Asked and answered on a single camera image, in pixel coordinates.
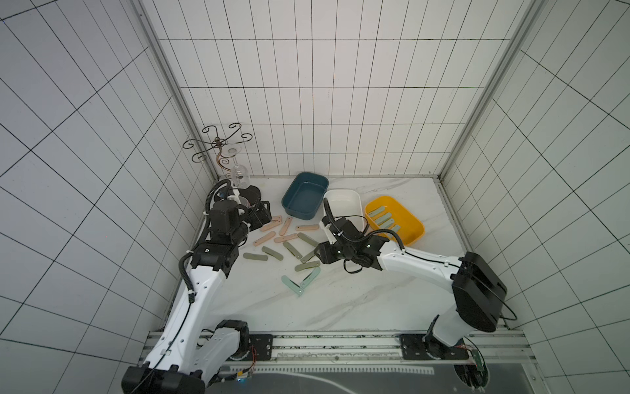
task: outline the plastic strip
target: plastic strip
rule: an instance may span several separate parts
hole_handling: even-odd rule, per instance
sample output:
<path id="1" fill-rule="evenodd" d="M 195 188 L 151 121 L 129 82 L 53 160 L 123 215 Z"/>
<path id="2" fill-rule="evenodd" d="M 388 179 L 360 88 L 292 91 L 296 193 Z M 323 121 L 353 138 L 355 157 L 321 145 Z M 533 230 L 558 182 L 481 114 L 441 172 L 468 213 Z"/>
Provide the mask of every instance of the plastic strip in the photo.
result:
<path id="1" fill-rule="evenodd" d="M 275 250 L 268 248 L 266 246 L 263 246 L 262 251 L 267 253 L 268 255 L 274 256 L 276 259 L 282 261 L 282 259 L 284 259 L 284 256 L 279 254 L 278 252 L 276 252 Z"/>
<path id="2" fill-rule="evenodd" d="M 319 245 L 319 242 L 317 242 L 316 240 L 312 239 L 310 236 L 304 233 L 298 233 L 297 237 L 306 243 L 310 243 L 312 246 L 317 247 Z"/>

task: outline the green plastic piece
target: green plastic piece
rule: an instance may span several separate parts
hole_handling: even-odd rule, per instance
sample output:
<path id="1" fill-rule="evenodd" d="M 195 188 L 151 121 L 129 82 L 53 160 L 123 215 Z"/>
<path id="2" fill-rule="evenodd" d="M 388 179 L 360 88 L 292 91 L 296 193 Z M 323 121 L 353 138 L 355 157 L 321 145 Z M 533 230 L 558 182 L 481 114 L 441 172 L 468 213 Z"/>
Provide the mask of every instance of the green plastic piece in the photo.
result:
<path id="1" fill-rule="evenodd" d="M 254 253 L 243 253 L 243 257 L 247 258 L 248 260 L 260 260 L 260 261 L 267 261 L 267 259 L 269 258 L 269 256 L 267 255 L 255 255 Z"/>
<path id="2" fill-rule="evenodd" d="M 394 224 L 394 219 L 390 219 L 390 220 L 386 221 L 385 223 L 380 224 L 379 227 L 380 228 L 388 228 L 392 224 Z"/>
<path id="3" fill-rule="evenodd" d="M 312 239 L 310 236 L 304 233 L 298 233 L 297 237 L 306 243 L 310 243 L 312 246 L 317 247 L 317 245 L 319 245 L 319 242 L 317 242 L 316 240 Z"/>
<path id="4" fill-rule="evenodd" d="M 275 250 L 268 248 L 266 246 L 263 246 L 262 251 L 267 253 L 268 255 L 274 256 L 275 258 L 277 258 L 278 260 L 281 260 L 284 258 L 283 255 L 279 254 L 278 252 L 276 252 Z"/>
<path id="5" fill-rule="evenodd" d="M 382 211 L 385 211 L 385 207 L 379 207 L 377 209 L 374 209 L 372 212 L 368 213 L 367 215 L 369 217 L 374 217 L 374 216 L 380 214 Z"/>
<path id="6" fill-rule="evenodd" d="M 291 254 L 295 256 L 296 259 L 300 260 L 302 258 L 302 254 L 298 252 L 298 250 L 295 249 L 295 247 L 291 245 L 289 241 L 284 241 L 282 244 L 284 245 L 285 248 L 289 249 Z"/>
<path id="7" fill-rule="evenodd" d="M 299 264 L 295 266 L 295 271 L 300 272 L 301 270 L 319 267 L 319 264 L 320 263 L 318 261 L 313 261 L 313 262 L 305 263 L 305 264 Z"/>
<path id="8" fill-rule="evenodd" d="M 306 263 L 307 261 L 309 261 L 310 259 L 312 259 L 313 257 L 315 257 L 315 250 L 312 250 L 311 252 L 309 252 L 306 256 L 302 257 L 300 259 L 300 261 L 302 262 L 302 264 Z"/>
<path id="9" fill-rule="evenodd" d="M 383 215 L 383 216 L 378 217 L 377 219 L 375 219 L 375 220 L 374 220 L 374 222 L 375 222 L 377 225 L 379 225 L 379 226 L 380 226 L 380 225 L 381 225 L 381 223 L 384 223 L 384 222 L 385 222 L 385 221 L 387 221 L 387 219 L 389 219 L 390 217 L 392 217 L 392 214 L 391 214 L 391 212 L 388 212 L 388 213 L 386 213 L 385 215 Z"/>
<path id="10" fill-rule="evenodd" d="M 315 269 L 302 281 L 302 283 L 300 283 L 299 286 L 294 281 L 289 279 L 289 277 L 286 275 L 283 275 L 280 279 L 282 280 L 282 283 L 287 285 L 289 289 L 293 290 L 293 292 L 295 292 L 297 296 L 300 297 L 302 296 L 302 294 L 304 294 L 304 289 L 306 288 L 306 286 L 308 286 L 313 281 L 313 279 L 315 279 L 317 275 L 319 275 L 320 272 L 321 268 L 315 267 Z"/>

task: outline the tray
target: tray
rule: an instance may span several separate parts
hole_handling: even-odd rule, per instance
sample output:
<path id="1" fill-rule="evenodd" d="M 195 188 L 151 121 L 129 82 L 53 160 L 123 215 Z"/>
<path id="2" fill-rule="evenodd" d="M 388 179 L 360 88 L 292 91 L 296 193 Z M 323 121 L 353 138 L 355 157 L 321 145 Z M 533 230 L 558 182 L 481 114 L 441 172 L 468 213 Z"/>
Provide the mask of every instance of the tray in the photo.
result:
<path id="1" fill-rule="evenodd" d="M 376 215 L 375 217 L 370 217 L 368 215 L 370 212 L 378 209 L 379 207 L 385 207 L 385 211 Z M 394 219 L 394 222 L 400 226 L 400 230 L 398 230 L 398 235 L 405 245 L 411 245 L 415 243 L 425 234 L 424 224 L 422 224 L 421 221 L 419 221 L 414 215 L 407 211 L 407 208 L 405 208 L 393 197 L 382 195 L 376 200 L 369 202 L 365 206 L 365 217 L 367 218 L 367 222 L 370 224 L 370 227 L 372 229 L 379 228 L 374 220 L 387 214 L 387 212 L 390 212 L 392 214 L 392 219 Z"/>
<path id="2" fill-rule="evenodd" d="M 297 174 L 282 197 L 282 207 L 287 215 L 302 220 L 315 217 L 328 188 L 328 179 L 312 172 Z"/>

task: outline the blue plastic tray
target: blue plastic tray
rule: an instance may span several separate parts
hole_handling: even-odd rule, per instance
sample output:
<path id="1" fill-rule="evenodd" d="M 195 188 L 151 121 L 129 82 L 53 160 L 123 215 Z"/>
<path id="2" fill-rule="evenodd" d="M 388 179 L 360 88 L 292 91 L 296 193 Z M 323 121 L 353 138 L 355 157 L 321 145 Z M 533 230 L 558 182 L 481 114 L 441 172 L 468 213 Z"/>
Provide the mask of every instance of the blue plastic tray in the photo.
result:
<path id="1" fill-rule="evenodd" d="M 328 179 L 312 172 L 299 173 L 282 197 L 287 215 L 302 220 L 315 217 L 328 188 Z"/>

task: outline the black cable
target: black cable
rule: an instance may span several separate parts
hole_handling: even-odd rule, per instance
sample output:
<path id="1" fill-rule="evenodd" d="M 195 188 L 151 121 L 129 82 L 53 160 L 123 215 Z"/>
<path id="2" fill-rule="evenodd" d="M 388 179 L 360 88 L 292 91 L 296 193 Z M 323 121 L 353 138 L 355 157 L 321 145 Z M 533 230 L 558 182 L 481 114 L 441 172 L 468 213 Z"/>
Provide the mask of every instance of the black cable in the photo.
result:
<path id="1" fill-rule="evenodd" d="M 175 333 L 175 336 L 173 337 L 173 340 L 171 341 L 170 344 L 168 344 L 168 347 L 166 348 L 164 354 L 162 355 L 162 357 L 160 357 L 160 359 L 157 361 L 156 365 L 149 371 L 149 373 L 147 373 L 147 376 L 145 376 L 142 380 L 140 380 L 140 383 L 138 383 L 138 385 L 136 387 L 134 387 L 133 390 L 131 390 L 131 392 L 129 394 L 134 394 L 136 390 L 138 390 L 138 388 L 140 388 L 140 386 L 142 386 L 142 384 L 145 382 L 146 379 L 148 379 L 153 372 L 156 370 L 156 368 L 158 367 L 159 363 L 162 362 L 162 360 L 164 359 L 164 357 L 166 357 L 166 355 L 168 354 L 168 351 L 171 350 L 171 346 L 173 346 L 173 344 L 175 343 L 175 340 L 177 339 L 177 336 L 180 334 L 181 328 L 184 327 L 184 323 L 186 322 L 186 318 L 188 318 L 188 313 L 190 312 L 190 305 L 188 304 L 188 309 L 186 310 L 186 315 L 184 315 L 184 320 L 181 321 L 181 325 L 179 327 L 179 329 L 177 329 L 177 332 Z"/>
<path id="2" fill-rule="evenodd" d="M 438 260 L 431 260 L 430 258 L 424 258 L 424 257 L 418 257 L 416 255 L 412 255 L 411 253 L 407 252 L 406 250 L 404 251 L 405 254 L 408 254 L 409 256 L 415 257 L 415 258 L 419 258 L 420 260 L 424 260 L 424 261 L 429 261 L 431 263 L 438 263 L 438 264 L 444 264 L 445 262 L 443 261 L 438 261 Z"/>
<path id="3" fill-rule="evenodd" d="M 193 281 L 190 280 L 190 276 L 186 272 L 186 259 L 193 255 L 192 252 L 186 253 L 181 259 L 179 264 L 181 279 L 186 284 L 186 288 L 188 289 L 188 302 L 190 304 L 195 302 L 195 288 L 193 287 Z"/>
<path id="4" fill-rule="evenodd" d="M 481 362 L 483 363 L 483 369 L 484 369 L 483 374 L 481 375 L 483 379 L 481 386 L 485 387 L 486 385 L 488 385 L 488 381 L 490 379 L 490 371 L 488 371 L 488 365 L 486 364 L 486 359 L 485 357 L 483 357 L 483 353 L 481 352 L 479 347 L 475 345 L 475 343 L 469 337 L 464 337 L 464 338 L 468 339 L 468 341 L 472 343 L 473 346 L 475 346 L 475 349 L 477 349 L 477 351 L 479 352 L 479 355 L 481 356 Z"/>
<path id="5" fill-rule="evenodd" d="M 363 235 L 367 232 L 367 229 L 370 228 L 370 222 L 367 221 L 367 218 L 363 215 L 348 215 L 348 216 L 335 216 L 335 219 L 339 219 L 340 217 L 362 217 L 365 220 L 365 227 L 363 228 Z"/>
<path id="6" fill-rule="evenodd" d="M 349 274 L 358 274 L 359 272 L 363 271 L 363 266 L 360 266 L 360 268 L 358 270 L 348 271 L 348 269 L 346 268 L 346 263 L 347 262 L 348 262 L 348 260 L 344 260 L 343 261 L 343 269 L 345 269 L 346 272 L 348 272 Z"/>
<path id="7" fill-rule="evenodd" d="M 335 227 L 335 230 L 337 230 L 338 235 L 341 235 L 347 241 L 354 242 L 354 243 L 359 243 L 359 242 L 363 242 L 363 241 L 367 240 L 368 238 L 370 238 L 374 234 L 387 233 L 387 234 L 393 235 L 394 238 L 396 239 L 396 242 L 398 242 L 398 246 L 400 247 L 400 249 L 404 250 L 403 241 L 400 239 L 400 236 L 397 234 L 397 232 L 392 231 L 392 230 L 387 229 L 387 228 L 377 229 L 377 230 L 374 230 L 371 233 L 368 233 L 367 235 L 365 235 L 365 236 L 363 236 L 363 237 L 361 237 L 361 238 L 359 238 L 357 240 L 351 240 L 347 236 L 345 236 L 345 234 L 343 234 L 341 232 L 341 230 L 339 230 L 339 227 L 337 227 L 337 224 L 335 223 L 335 217 L 333 216 L 333 213 L 330 210 L 330 204 L 328 203 L 328 199 L 324 199 L 324 211 L 326 213 L 326 217 L 328 218 L 328 221 L 330 222 L 330 224 L 333 227 Z"/>
<path id="8" fill-rule="evenodd" d="M 210 189 L 210 192 L 208 192 L 208 197 L 205 198 L 205 213 L 210 213 L 210 204 L 212 203 L 212 199 L 214 198 L 214 195 L 217 193 L 218 189 L 223 185 L 229 184 L 230 182 L 231 181 L 226 178 L 214 184 L 212 189 Z"/>
<path id="9" fill-rule="evenodd" d="M 501 301 L 501 304 L 505 305 L 506 308 L 508 308 L 508 310 L 514 315 L 514 318 L 507 318 L 504 317 L 503 315 L 499 315 L 500 318 L 502 318 L 503 320 L 518 320 L 518 316 L 516 315 L 516 313 L 514 313 L 514 311 L 510 308 L 509 305 L 507 305 L 505 303 L 504 300 L 501 299 L 501 297 L 499 297 L 498 295 L 496 295 L 496 293 L 494 291 L 492 291 L 492 289 L 490 287 L 488 287 L 488 285 L 486 285 L 484 282 L 481 281 L 481 279 L 479 279 L 478 277 L 476 277 L 475 275 L 472 275 L 470 272 L 463 270 L 463 272 L 466 273 L 466 275 L 470 276 L 471 279 L 474 279 L 475 281 L 477 281 L 478 283 L 481 283 L 483 285 L 483 287 L 487 288 L 489 292 L 492 293 L 492 295 L 494 297 L 496 297 L 499 301 Z"/>

